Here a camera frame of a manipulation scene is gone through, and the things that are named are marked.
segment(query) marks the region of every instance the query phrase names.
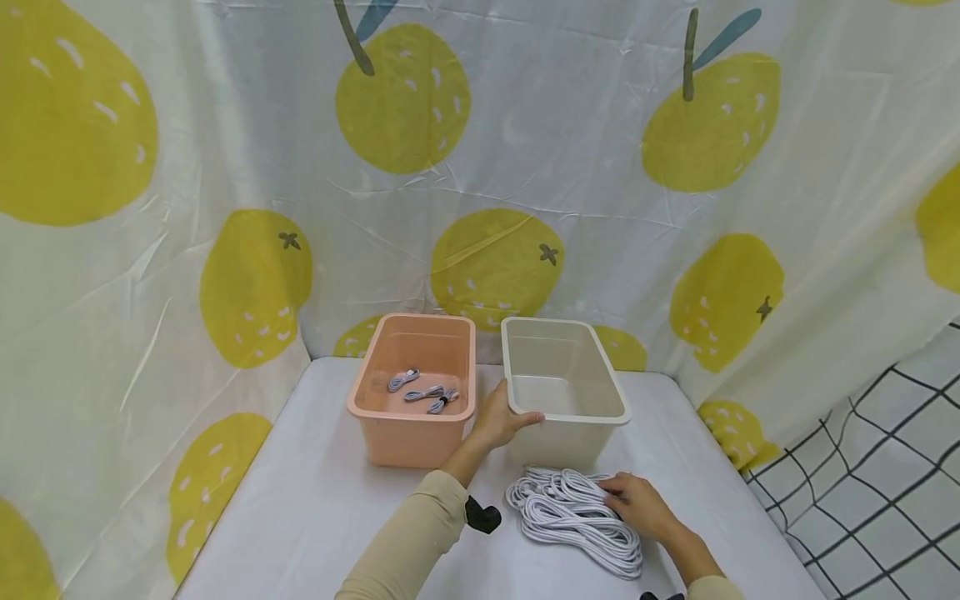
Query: white table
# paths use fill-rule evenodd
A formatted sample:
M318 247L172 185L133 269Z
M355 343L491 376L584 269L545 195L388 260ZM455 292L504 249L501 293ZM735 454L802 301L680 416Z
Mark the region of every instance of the white table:
M323 358L303 375L180 590L181 600L332 598L353 563L423 471L379 468L364 455L345 408L359 359ZM502 376L478 368L478 394ZM674 512L710 546L750 599L823 599L813 580L700 423L676 384L619 373L633 421L611 438L598 470L650 479ZM661 599L682 590L662 549L645 542L644 574L622 581L579 550L524 538L503 502L522 474L506 452L481 467L471 494L496 505L491 536L465 528L437 564L422 600Z

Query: coiled cable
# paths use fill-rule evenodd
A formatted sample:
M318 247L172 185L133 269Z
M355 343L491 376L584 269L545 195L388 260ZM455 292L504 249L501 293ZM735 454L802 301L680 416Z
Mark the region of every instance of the coiled cable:
M393 379L391 379L390 383L387 384L387 390L392 394L393 392L396 392L397 390L402 388L407 383L410 383L417 377L420 377L420 370L410 369L400 377L394 377Z
M607 493L586 476L565 468L528 467L507 488L507 504L520 513L520 531L541 543L566 543L583 550L621 579L637 579L643 565L640 536L604 504Z
M403 399L407 402L416 402L417 400L423 400L426 397L440 397L444 395L444 386L435 385L432 388L426 389L422 392L407 392L403 395Z
M430 408L426 409L426 414L439 415L447 404L457 399L458 397L460 397L460 394L457 392L457 389L450 388L440 396L439 400L431 404Z

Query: fabric backdrop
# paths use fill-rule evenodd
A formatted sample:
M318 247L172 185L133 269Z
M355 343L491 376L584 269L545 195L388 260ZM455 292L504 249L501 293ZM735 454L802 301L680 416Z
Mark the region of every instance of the fabric backdrop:
M586 321L762 464L960 312L958 18L0 0L0 595L172 595L392 311Z

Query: beige sleeve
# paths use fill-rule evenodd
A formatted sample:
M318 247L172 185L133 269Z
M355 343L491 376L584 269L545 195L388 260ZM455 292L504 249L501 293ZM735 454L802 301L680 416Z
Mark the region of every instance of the beige sleeve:
M690 584L686 600L746 600L743 593L726 577L709 575Z
M435 470L396 509L353 566L336 600L414 600L467 523L467 490Z

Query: storage bin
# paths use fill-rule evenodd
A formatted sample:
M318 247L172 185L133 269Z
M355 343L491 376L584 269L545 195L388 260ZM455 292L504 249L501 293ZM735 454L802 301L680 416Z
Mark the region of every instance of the storage bin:
M380 320L347 403L371 462L437 468L453 452L476 405L475 341L473 321L463 317L397 313ZM391 393L390 380L413 368L420 377ZM403 399L434 385L460 394L439 415L426 413L436 398Z
M546 415L517 432L507 446L511 456L521 465L589 470L631 417L593 327L510 317L500 330L511 410Z

